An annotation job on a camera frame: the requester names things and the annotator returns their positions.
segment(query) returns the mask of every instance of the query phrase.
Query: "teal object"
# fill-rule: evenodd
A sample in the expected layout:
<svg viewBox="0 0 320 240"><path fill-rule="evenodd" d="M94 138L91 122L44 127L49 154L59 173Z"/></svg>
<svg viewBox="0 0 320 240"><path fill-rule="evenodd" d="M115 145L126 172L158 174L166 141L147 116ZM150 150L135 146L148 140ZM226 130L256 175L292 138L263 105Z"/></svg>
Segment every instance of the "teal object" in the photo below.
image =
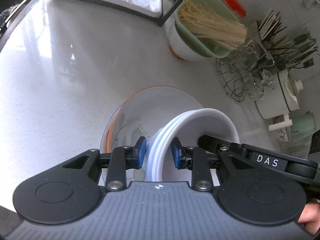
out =
<svg viewBox="0 0 320 240"><path fill-rule="evenodd" d="M306 135L316 130L316 122L313 113L302 114L292 117L292 126L290 126L291 134Z"/></svg>
<svg viewBox="0 0 320 240"><path fill-rule="evenodd" d="M226 19L232 21L238 21L238 18L233 14L233 12L220 0L192 0L196 4L208 5L210 6L217 14ZM178 17L178 11L181 6L186 2L183 2L179 5L176 10L176 28L177 32L183 41L196 53L204 57L217 57L224 58L229 55L230 49L224 48L221 45L209 41L208 39L199 39L194 36L184 25L180 22Z"/></svg>

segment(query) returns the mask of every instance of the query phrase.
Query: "red plastic lid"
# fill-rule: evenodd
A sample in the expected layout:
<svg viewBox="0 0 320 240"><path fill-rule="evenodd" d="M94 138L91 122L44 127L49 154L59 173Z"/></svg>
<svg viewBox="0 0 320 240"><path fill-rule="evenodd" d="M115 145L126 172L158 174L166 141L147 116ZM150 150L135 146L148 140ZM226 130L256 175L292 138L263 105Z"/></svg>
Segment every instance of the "red plastic lid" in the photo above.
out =
<svg viewBox="0 0 320 240"><path fill-rule="evenodd" d="M232 10L236 11L240 16L245 17L247 12L237 0L224 0Z"/></svg>

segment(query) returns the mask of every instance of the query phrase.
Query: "wall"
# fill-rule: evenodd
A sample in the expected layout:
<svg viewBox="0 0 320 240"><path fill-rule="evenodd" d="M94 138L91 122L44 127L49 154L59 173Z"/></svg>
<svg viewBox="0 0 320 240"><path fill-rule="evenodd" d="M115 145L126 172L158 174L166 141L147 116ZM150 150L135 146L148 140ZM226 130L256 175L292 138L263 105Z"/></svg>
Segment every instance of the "wall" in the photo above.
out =
<svg viewBox="0 0 320 240"><path fill-rule="evenodd" d="M275 12L281 11L283 26L288 32L299 32L307 27L311 35L320 41L320 8L306 10L303 0L238 0L247 11L243 20L245 24L255 19L262 19L269 8ZM308 110L315 115L317 128L320 129L320 55L314 56L315 65L308 69L292 70L296 79L303 81L304 90L301 92L301 110Z"/></svg>

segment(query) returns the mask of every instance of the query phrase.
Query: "white countertop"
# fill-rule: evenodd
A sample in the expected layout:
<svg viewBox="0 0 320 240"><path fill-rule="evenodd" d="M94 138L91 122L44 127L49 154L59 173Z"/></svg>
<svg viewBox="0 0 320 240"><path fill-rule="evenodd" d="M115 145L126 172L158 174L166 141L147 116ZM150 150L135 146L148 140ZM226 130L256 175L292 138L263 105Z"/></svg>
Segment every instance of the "white countertop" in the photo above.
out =
<svg viewBox="0 0 320 240"><path fill-rule="evenodd" d="M240 141L273 149L254 104L224 95L211 61L170 52L165 28L112 8L40 0L0 53L0 205L23 180L89 148L133 93L178 87L223 111Z"/></svg>

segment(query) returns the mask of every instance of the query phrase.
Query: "human hand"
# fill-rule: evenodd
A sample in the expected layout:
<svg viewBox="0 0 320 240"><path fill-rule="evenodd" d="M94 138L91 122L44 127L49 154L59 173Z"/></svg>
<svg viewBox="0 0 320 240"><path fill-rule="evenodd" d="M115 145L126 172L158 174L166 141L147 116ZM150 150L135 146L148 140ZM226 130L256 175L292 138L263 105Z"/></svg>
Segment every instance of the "human hand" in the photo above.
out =
<svg viewBox="0 0 320 240"><path fill-rule="evenodd" d="M314 235L320 228L320 204L306 204L298 223L305 223L304 229Z"/></svg>

